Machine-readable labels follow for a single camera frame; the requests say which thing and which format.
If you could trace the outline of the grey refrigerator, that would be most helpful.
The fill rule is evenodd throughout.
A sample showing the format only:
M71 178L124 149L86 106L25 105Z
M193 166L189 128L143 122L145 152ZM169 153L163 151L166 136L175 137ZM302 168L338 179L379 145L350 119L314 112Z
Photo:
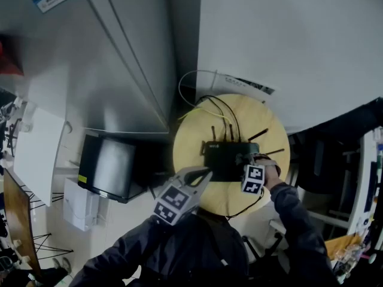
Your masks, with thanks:
M168 0L67 0L42 13L32 0L0 0L24 76L0 87L83 127L167 133L176 88Z

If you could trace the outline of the orange cardboard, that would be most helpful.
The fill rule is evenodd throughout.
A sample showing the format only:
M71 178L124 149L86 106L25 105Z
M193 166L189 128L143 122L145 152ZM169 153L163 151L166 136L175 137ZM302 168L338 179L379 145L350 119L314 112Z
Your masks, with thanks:
M338 253L342 253L348 246L359 245L362 242L358 234L350 234L335 239L325 241L327 255L330 260L337 258Z

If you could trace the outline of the brown wooden table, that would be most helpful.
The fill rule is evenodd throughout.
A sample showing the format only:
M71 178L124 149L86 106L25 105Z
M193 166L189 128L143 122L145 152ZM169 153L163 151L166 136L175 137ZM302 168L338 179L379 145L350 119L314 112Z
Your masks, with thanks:
M11 247L21 263L27 264L40 277L41 267L34 244L29 196L7 169L4 170L4 203Z

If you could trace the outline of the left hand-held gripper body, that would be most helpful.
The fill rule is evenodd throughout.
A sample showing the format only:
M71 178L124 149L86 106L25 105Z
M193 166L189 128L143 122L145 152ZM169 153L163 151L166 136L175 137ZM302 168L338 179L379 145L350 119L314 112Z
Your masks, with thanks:
M181 169L165 183L156 197L153 214L168 225L175 225L196 206L197 178L185 178L186 169Z

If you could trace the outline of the person's dark jacket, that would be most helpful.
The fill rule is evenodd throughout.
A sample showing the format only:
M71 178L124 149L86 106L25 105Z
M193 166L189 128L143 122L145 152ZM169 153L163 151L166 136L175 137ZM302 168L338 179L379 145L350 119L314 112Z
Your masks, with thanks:
M284 224L290 249L287 283L293 287L334 287L322 237L306 211L302 219ZM141 252L120 237L102 254L88 260L70 287L124 287L137 270L138 287L236 287L249 281L248 255L239 233L229 225L191 215L170 226L161 244Z

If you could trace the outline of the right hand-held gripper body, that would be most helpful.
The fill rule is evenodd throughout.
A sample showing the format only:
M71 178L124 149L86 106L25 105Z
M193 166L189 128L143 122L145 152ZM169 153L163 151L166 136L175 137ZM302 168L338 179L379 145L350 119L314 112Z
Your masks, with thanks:
M243 193L260 194L265 184L265 166L254 160L244 160L244 174L241 190Z

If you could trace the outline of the black mesh office chair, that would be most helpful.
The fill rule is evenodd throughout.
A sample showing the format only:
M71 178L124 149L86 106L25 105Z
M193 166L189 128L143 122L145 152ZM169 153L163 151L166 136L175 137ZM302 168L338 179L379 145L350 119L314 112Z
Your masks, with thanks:
M360 139L379 126L383 126L383 97L303 131L303 142L294 134L296 186L310 193L335 193L344 181L344 152L356 150Z

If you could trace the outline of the white table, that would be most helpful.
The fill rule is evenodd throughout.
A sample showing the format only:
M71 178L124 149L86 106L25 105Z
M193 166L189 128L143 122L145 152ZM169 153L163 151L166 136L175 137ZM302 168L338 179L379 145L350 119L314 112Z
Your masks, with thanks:
M48 207L65 123L65 119L28 103L17 135L14 173Z

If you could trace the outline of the red paper decoration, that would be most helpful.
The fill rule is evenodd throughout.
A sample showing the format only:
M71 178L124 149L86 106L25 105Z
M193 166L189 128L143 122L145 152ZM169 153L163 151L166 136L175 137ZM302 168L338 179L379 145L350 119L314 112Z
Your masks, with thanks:
M24 76L17 41L14 37L0 34L0 74Z

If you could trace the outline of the black router with antennas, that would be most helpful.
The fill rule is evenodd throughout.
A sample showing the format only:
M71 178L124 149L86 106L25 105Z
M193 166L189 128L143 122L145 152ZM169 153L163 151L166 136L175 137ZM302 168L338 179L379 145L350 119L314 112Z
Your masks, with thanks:
M203 157L203 164L213 172L213 182L240 182L244 174L244 167L237 166L235 158L237 154L253 153L260 154L259 144L252 140L268 132L264 129L250 137L246 142L208 141L202 142L200 155Z

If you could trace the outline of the round yellow wooden side table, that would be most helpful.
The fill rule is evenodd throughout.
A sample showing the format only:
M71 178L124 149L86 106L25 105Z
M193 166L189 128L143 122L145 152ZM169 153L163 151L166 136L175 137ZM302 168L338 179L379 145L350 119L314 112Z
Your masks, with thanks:
M284 126L263 103L240 94L222 94L204 98L180 123L173 145L173 165L178 172L184 167L202 166L202 142L212 140L246 142L264 129L268 132L252 140L260 151L276 161L285 180L290 166L290 145ZM210 182L200 198L200 206L222 216L254 212L270 201L270 192L262 195L241 191L239 182Z

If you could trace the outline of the white desk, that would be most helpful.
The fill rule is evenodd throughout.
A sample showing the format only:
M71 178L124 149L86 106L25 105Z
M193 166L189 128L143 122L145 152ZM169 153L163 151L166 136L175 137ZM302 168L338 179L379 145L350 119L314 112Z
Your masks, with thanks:
M358 234L364 230L364 221L369 212L364 211L369 191L371 164L377 160L375 131L367 132L360 141L360 164L358 167L357 189L352 211L348 220L347 235Z

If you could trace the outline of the person's left forearm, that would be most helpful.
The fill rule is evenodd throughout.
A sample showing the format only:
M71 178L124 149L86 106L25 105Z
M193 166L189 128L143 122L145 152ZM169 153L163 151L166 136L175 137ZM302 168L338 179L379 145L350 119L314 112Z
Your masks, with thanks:
M138 245L141 252L149 249L155 249L166 236L170 226L157 216L152 215L145 219L142 224L128 231L121 238L126 247Z

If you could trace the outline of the black bag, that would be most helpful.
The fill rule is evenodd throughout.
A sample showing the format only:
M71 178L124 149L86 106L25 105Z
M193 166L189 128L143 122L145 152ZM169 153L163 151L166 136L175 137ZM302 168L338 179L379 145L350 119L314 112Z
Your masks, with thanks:
M160 142L136 144L132 181L143 188L161 187L174 175L172 145Z

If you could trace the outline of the white printed sheet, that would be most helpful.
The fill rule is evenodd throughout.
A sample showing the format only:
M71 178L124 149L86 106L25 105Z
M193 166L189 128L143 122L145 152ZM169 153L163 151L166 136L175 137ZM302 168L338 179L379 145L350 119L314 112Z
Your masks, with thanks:
M240 80L225 74L215 75L211 91L214 94L241 94L261 102L271 99L274 89L251 81Z

